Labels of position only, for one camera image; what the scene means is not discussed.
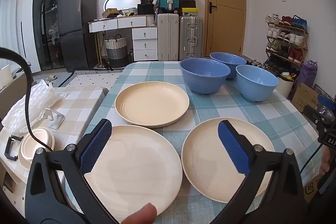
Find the purple bag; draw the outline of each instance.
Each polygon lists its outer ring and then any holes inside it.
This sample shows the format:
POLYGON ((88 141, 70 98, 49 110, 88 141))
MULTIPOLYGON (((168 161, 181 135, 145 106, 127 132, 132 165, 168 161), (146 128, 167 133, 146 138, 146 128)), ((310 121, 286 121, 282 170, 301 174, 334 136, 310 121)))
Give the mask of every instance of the purple bag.
POLYGON ((290 100, 293 99, 294 94, 296 92, 297 86, 300 83, 304 83, 305 85, 307 85, 308 87, 310 87, 311 89, 313 88, 313 84, 315 81, 315 77, 317 74, 317 62, 313 62, 312 60, 307 61, 307 63, 302 65, 300 74, 298 79, 295 82, 295 86, 293 87, 289 98, 290 100))

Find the human hand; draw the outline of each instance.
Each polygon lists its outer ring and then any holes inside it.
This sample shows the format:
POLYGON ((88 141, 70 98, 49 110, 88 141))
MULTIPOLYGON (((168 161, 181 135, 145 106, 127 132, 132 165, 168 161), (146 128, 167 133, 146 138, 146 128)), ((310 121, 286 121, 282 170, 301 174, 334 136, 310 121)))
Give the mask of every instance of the human hand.
POLYGON ((326 147, 323 151, 323 155, 322 155, 322 164, 320 167, 320 174, 324 175, 325 173, 327 173, 330 169, 330 165, 329 165, 329 160, 330 160, 330 149, 329 147, 326 147))
POLYGON ((151 203, 147 203, 139 211, 125 218, 121 224, 153 224, 156 219, 156 208, 151 203))

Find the blue bowl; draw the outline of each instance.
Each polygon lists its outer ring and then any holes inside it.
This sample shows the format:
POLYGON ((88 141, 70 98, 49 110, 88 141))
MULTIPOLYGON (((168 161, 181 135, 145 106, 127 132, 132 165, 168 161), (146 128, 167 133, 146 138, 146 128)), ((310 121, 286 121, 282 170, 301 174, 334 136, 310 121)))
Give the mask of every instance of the blue bowl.
POLYGON ((201 94, 217 92, 230 73, 225 64, 205 58, 188 58, 181 61, 180 66, 184 83, 201 94))
POLYGON ((234 54, 229 54, 226 52, 213 52, 213 53, 210 53, 210 57, 212 60, 222 62, 230 68, 231 72, 226 77, 226 79, 236 78, 236 67, 238 65, 246 64, 246 60, 244 58, 234 55, 234 54))
POLYGON ((238 89, 242 96, 251 102, 267 99, 279 85, 279 80, 267 70, 250 66, 236 67, 238 89))

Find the metal screw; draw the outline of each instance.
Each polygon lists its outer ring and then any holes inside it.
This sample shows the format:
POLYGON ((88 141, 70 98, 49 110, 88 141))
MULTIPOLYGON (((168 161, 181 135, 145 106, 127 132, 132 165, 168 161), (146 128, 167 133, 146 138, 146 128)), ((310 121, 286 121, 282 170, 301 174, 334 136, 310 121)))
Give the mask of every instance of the metal screw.
POLYGON ((75 145, 74 144, 69 144, 68 146, 67 146, 67 150, 68 151, 72 151, 72 150, 74 150, 75 149, 75 145))
POLYGON ((42 154, 42 152, 43 152, 43 148, 42 148, 42 147, 36 149, 36 153, 37 153, 38 155, 39 155, 39 154, 42 154))
POLYGON ((262 150, 264 150, 264 148, 260 144, 256 144, 253 148, 257 152, 261 152, 262 150))
POLYGON ((286 153, 287 153, 288 155, 293 155, 293 154, 294 154, 294 151, 293 151, 292 149, 290 149, 290 148, 287 148, 287 149, 286 149, 286 153))

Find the silver suitcase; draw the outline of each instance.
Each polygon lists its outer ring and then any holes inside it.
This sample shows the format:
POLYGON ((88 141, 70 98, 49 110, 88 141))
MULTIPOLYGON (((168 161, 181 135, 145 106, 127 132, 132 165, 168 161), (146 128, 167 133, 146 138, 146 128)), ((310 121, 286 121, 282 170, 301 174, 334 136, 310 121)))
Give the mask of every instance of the silver suitcase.
POLYGON ((179 15, 157 15, 157 57, 159 61, 179 60, 179 15))
POLYGON ((201 17, 180 17, 179 60, 202 57, 204 21, 201 17))

